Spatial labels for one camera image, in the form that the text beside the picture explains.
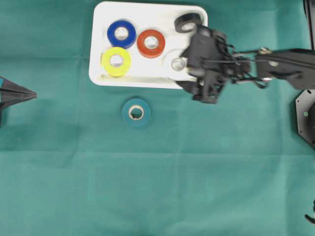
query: tape roll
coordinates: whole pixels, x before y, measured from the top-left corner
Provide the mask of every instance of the tape roll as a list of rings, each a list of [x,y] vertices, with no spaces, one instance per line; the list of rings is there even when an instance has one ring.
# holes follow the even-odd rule
[[[142,56],[146,58],[157,58],[165,48],[163,34],[154,29],[143,31],[137,39],[137,46]]]
[[[125,49],[114,47],[102,55],[101,64],[110,76],[121,77],[129,71],[131,57]]]
[[[196,81],[196,78],[189,75],[187,58],[181,58],[182,50],[174,50],[168,53],[163,60],[165,76],[175,81]]]
[[[132,112],[134,109],[138,109],[142,114],[140,114],[139,117],[133,116]],[[127,124],[133,127],[142,127],[149,123],[151,109],[146,101],[134,98],[124,104],[122,116]]]
[[[113,47],[130,48],[136,41],[134,26],[124,20],[115,21],[107,30],[107,37]]]
[[[197,13],[182,15],[174,21],[175,30],[178,33],[191,32],[199,25],[202,25],[202,20],[200,15]]]

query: cable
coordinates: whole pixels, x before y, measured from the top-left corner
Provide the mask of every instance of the cable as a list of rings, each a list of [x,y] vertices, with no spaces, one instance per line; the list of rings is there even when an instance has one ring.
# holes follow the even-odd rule
[[[207,62],[212,62],[212,63],[245,63],[245,62],[269,62],[270,60],[209,60],[209,59],[204,59],[203,60]]]

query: red tape roll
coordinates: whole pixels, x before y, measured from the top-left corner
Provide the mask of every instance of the red tape roll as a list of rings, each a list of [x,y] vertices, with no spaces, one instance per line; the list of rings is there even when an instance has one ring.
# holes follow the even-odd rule
[[[147,48],[145,45],[145,40],[149,37],[154,37],[157,39],[157,46],[155,48]],[[161,34],[159,31],[154,29],[149,29],[146,31],[143,31],[137,39],[137,45],[139,52],[142,56],[146,58],[157,58],[160,56],[165,48],[165,38],[163,34]]]

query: white tray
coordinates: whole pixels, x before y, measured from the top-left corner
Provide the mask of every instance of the white tray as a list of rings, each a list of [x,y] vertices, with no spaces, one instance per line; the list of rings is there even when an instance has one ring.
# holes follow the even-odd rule
[[[184,50],[189,45],[191,33],[177,33],[174,21],[186,13],[198,13],[203,25],[208,25],[208,15],[199,6],[151,4],[105,1],[98,4],[94,10],[92,44],[90,55],[89,76],[93,83],[101,86],[126,86],[181,89],[173,80],[167,78],[163,67],[163,59],[173,50]],[[147,59],[140,55],[137,43],[127,49],[131,55],[129,72],[120,78],[107,74],[100,64],[101,55],[111,44],[107,38],[108,27],[116,20],[126,19],[131,22],[137,36],[144,30],[155,29],[165,37],[165,49],[161,56]]]

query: blue tape roll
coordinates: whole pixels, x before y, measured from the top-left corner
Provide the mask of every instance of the blue tape roll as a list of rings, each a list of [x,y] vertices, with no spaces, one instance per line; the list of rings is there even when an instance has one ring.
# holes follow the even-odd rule
[[[130,117],[130,111],[132,107],[143,110],[143,114],[140,119],[134,120],[132,117]],[[151,117],[151,109],[146,101],[135,98],[129,100],[128,102],[126,102],[126,104],[124,104],[124,107],[122,109],[122,115],[123,119],[127,122],[127,124],[133,127],[142,127],[149,123]]]
[[[115,31],[119,27],[123,27],[127,29],[128,36],[126,39],[120,40],[116,38]],[[127,48],[130,48],[136,41],[136,29],[128,21],[124,21],[124,20],[115,21],[109,26],[107,30],[107,37],[113,47],[121,47],[121,48],[127,49]]]

